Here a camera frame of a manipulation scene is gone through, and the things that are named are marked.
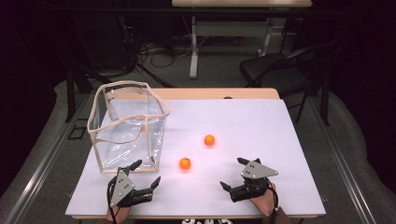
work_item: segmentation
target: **table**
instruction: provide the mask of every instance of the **table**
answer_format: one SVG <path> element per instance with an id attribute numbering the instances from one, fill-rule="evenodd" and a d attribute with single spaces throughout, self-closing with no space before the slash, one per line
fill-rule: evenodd
<path id="1" fill-rule="evenodd" d="M 165 122 L 161 170 L 129 177 L 137 189 L 147 188 L 159 175 L 162 180 L 152 202 L 135 206 L 131 217 L 261 217 L 249 201 L 233 203 L 219 184 L 242 184 L 239 174 L 244 166 L 237 157 L 260 158 L 279 171 L 270 179 L 277 183 L 279 204 L 290 217 L 325 214 L 287 108 L 274 89 L 154 90 L 172 108 Z M 223 111 L 229 108 L 233 112 Z M 211 148 L 203 142 L 209 132 L 217 137 Z M 187 172 L 178 168 L 182 157 L 192 161 Z M 74 218 L 104 217 L 106 185 L 113 176 L 100 174 L 92 149 L 65 213 Z"/>
<path id="2" fill-rule="evenodd" d="M 173 0 L 174 7 L 311 7 L 311 0 Z M 191 22 L 191 67 L 190 78 L 197 78 L 198 48 L 197 35 L 212 36 L 265 36 L 259 56 L 265 55 L 272 33 L 272 19 L 266 21 L 197 21 Z"/>

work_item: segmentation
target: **chair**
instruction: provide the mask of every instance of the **chair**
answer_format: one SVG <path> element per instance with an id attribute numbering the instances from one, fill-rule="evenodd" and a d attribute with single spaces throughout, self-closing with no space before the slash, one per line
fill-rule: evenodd
<path id="1" fill-rule="evenodd" d="M 329 80 L 325 78 L 326 72 L 331 68 L 333 59 L 340 49 L 339 46 L 338 41 L 331 41 L 298 49 L 288 55 L 268 54 L 242 61 L 239 71 L 247 81 L 245 87 L 274 88 L 281 99 L 303 92 L 303 100 L 297 105 L 288 107 L 300 106 L 295 120 L 298 123 L 306 97 L 317 93 L 321 85 L 326 84 L 328 87 Z"/>
<path id="2" fill-rule="evenodd" d="M 285 47 L 285 42 L 286 38 L 288 36 L 296 36 L 300 30 L 301 27 L 303 26 L 304 19 L 302 18 L 287 18 L 285 25 L 283 26 L 283 30 L 281 35 L 283 35 L 282 38 L 282 44 L 280 45 L 280 53 L 283 52 L 283 48 Z"/>

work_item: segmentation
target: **white tabletop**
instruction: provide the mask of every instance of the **white tabletop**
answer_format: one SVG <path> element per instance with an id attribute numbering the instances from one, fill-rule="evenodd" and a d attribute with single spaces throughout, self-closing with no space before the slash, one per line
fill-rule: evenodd
<path id="1" fill-rule="evenodd" d="M 288 110 L 282 100 L 167 100 L 172 108 L 165 122 L 159 173 L 130 174 L 137 189 L 161 176 L 153 200 L 134 206 L 134 218 L 260 217 L 249 201 L 233 203 L 220 181 L 242 185 L 245 168 L 237 158 L 255 160 L 275 169 L 279 205 L 291 217 L 325 214 Z M 206 134 L 216 137 L 207 147 Z M 188 157 L 191 168 L 179 169 Z M 104 217 L 106 186 L 114 174 L 100 174 L 93 149 L 66 214 L 76 218 Z"/>
<path id="2" fill-rule="evenodd" d="M 311 0 L 173 0 L 174 7 L 311 7 Z"/>

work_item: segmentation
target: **clear plastic container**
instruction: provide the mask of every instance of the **clear plastic container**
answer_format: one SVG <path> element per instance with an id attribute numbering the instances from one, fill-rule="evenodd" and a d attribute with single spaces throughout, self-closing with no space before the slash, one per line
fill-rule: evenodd
<path id="1" fill-rule="evenodd" d="M 164 121 L 171 109 L 147 83 L 119 81 L 102 85 L 95 94 L 88 133 L 102 173 L 137 160 L 135 172 L 158 172 Z"/>

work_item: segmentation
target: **orange ball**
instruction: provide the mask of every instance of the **orange ball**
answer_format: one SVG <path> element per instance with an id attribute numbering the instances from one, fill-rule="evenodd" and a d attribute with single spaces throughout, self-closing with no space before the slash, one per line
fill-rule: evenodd
<path id="1" fill-rule="evenodd" d="M 207 136 L 205 136 L 205 144 L 207 144 L 208 146 L 215 145 L 215 136 L 213 136 L 212 134 L 208 134 Z"/>
<path id="2" fill-rule="evenodd" d="M 182 170 L 188 170 L 191 167 L 191 161 L 188 158 L 183 158 L 183 159 L 180 160 L 178 165 L 180 166 L 180 168 Z"/>

